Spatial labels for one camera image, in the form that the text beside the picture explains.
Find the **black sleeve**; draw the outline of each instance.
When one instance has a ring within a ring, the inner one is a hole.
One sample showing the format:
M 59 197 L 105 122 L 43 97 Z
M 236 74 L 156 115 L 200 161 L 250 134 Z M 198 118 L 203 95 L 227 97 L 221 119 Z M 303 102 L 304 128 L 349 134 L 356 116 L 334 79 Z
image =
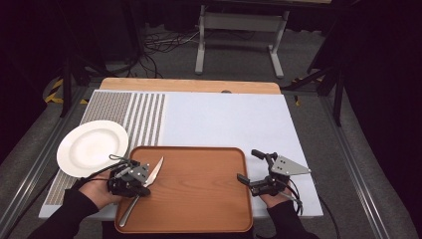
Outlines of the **black sleeve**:
M 318 238 L 305 230 L 293 201 L 280 203 L 267 209 L 276 227 L 277 238 L 284 239 L 314 239 Z
M 81 192 L 66 189 L 63 205 L 28 238 L 74 238 L 81 221 L 97 212 L 96 205 Z

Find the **tray rim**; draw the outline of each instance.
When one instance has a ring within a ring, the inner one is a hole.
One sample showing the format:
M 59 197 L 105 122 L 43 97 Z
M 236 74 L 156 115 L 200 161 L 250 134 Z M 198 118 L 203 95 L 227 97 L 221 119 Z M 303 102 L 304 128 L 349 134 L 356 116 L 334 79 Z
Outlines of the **tray rim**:
M 244 168 L 244 175 L 248 176 L 248 170 L 247 170 L 247 164 L 246 164 L 246 156 L 245 153 L 243 152 L 242 149 L 240 149 L 239 147 L 234 147 L 234 146 L 171 146 L 171 145 L 166 145 L 166 146 L 154 146 L 154 145 L 140 145 L 137 146 L 135 148 L 133 148 L 130 151 L 129 154 L 129 158 L 132 159 L 134 153 L 137 150 L 140 149 L 176 149 L 176 150 L 187 150 L 187 149 L 199 149 L 199 150 L 216 150 L 216 149 L 220 149 L 220 150 L 235 150 L 241 153 L 242 155 L 242 164 L 243 164 L 243 168 Z M 117 211 L 116 211 L 116 218 L 114 220 L 114 227 L 115 229 L 123 234 L 183 234 L 183 233 L 188 233 L 188 234 L 200 234 L 200 233 L 236 233 L 236 232 L 247 232 L 248 230 L 250 230 L 253 226 L 253 212 L 252 212 L 252 202 L 251 202 L 251 194 L 249 192 L 249 189 L 245 186 L 245 191 L 246 191 L 246 195 L 247 195 L 247 208 L 248 208 L 248 214 L 249 214 L 249 223 L 248 225 L 245 227 L 245 229 L 243 230 L 229 230 L 229 231 L 223 231 L 223 230 L 214 230 L 214 231 L 210 231 L 210 230 L 203 230 L 203 231 L 192 231 L 192 232 L 187 232 L 187 231 L 159 231 L 159 232 L 155 232 L 155 231 L 123 231 L 121 230 L 121 227 L 118 226 L 118 221 L 120 220 L 120 218 L 117 218 L 117 215 L 120 211 L 120 203 L 118 204 L 117 207 Z

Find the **floor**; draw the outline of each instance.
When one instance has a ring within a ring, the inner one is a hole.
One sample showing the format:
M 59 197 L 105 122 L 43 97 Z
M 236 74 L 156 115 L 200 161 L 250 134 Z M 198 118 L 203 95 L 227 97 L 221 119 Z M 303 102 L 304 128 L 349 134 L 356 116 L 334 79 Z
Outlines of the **floor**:
M 161 31 L 151 29 L 149 32 Z M 167 53 L 148 50 L 150 59 L 140 59 L 144 67 L 137 64 L 130 72 L 119 75 L 152 78 L 155 73 L 150 70 L 154 69 L 155 64 L 159 73 L 157 77 L 162 76 L 164 79 L 274 82 L 287 86 L 294 78 L 307 75 L 307 68 L 323 41 L 319 32 L 286 31 L 279 49 L 279 58 L 285 72 L 285 77 L 280 80 L 274 75 L 266 49 L 271 44 L 272 35 L 209 32 L 204 73 L 197 76 L 194 74 L 197 52 L 197 36 L 194 34 L 183 37 L 181 42 L 194 36 Z M 107 67 L 113 70 L 121 66 L 114 64 Z M 76 101 L 64 118 L 59 117 L 60 104 L 48 103 L 47 109 L 0 166 L 0 210 L 6 215 L 2 217 L 1 224 L 10 227 L 24 205 L 34 201 L 9 238 L 25 238 L 43 222 L 38 218 L 38 212 L 47 190 L 42 187 L 58 168 L 55 148 L 66 133 L 78 126 L 87 107 L 86 104 L 79 104 L 80 99 L 77 97 L 88 100 L 101 80 L 93 78 L 88 88 L 74 86 Z M 309 84 L 298 92 L 283 92 L 305 156 L 313 170 L 316 190 L 327 205 L 327 208 L 323 208 L 323 217 L 303 218 L 305 227 L 320 238 L 335 238 L 336 231 L 329 211 L 342 238 L 418 238 L 407 210 L 373 156 L 347 96 L 343 97 L 341 127 L 337 127 L 330 115 L 333 97 L 318 97 L 313 93 L 314 88 L 313 84 Z M 40 162 L 41 157 L 45 160 L 42 165 L 37 165 L 35 162 Z M 28 183 L 25 180 L 35 168 L 38 171 L 31 178 L 31 183 Z M 269 220 L 257 220 L 255 228 L 263 236 L 274 233 Z M 6 238 L 6 229 L 4 227 L 2 231 L 2 238 Z M 101 238 L 101 230 L 99 222 L 84 221 L 76 238 Z

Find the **white tabletop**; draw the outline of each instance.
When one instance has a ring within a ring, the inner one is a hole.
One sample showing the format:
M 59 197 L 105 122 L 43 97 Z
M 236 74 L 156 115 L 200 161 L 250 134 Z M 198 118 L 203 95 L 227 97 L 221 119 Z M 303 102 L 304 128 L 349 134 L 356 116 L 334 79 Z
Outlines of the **white tabletop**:
M 246 155 L 248 176 L 252 181 L 262 180 L 268 175 L 268 164 L 251 155 L 252 149 L 276 152 L 308 167 L 283 95 L 97 90 L 87 108 L 85 120 L 99 120 L 86 118 L 95 105 L 104 103 L 104 100 L 96 100 L 95 95 L 108 95 L 112 98 L 121 94 L 130 94 L 133 101 L 142 94 L 165 96 L 160 131 L 155 134 L 157 145 L 238 147 Z M 121 124 L 125 120 L 128 124 L 127 119 L 128 115 L 121 120 Z M 129 147 L 138 145 L 139 143 L 134 142 Z M 298 187 L 304 204 L 303 216 L 322 216 L 312 175 L 292 176 L 292 181 Z M 60 203 L 53 204 L 59 205 L 44 203 L 41 218 L 49 217 L 60 207 Z M 266 206 L 259 197 L 252 199 L 252 207 L 254 217 L 268 216 Z M 115 210 L 116 205 L 110 205 L 92 218 L 113 220 Z

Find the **knife handle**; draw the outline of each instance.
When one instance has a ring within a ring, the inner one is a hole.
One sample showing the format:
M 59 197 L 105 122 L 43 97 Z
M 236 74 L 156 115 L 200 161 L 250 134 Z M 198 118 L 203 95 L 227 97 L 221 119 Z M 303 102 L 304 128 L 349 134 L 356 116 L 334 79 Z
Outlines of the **knife handle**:
M 118 223 L 118 225 L 120 227 L 123 227 L 124 225 L 126 225 L 127 218 L 129 217 L 130 212 L 133 209 L 134 205 L 136 204 L 137 200 L 139 200 L 139 195 L 136 195 L 136 197 L 133 198 L 132 202 L 127 207 L 126 211 L 124 212 L 123 216 L 121 217 L 120 222 Z

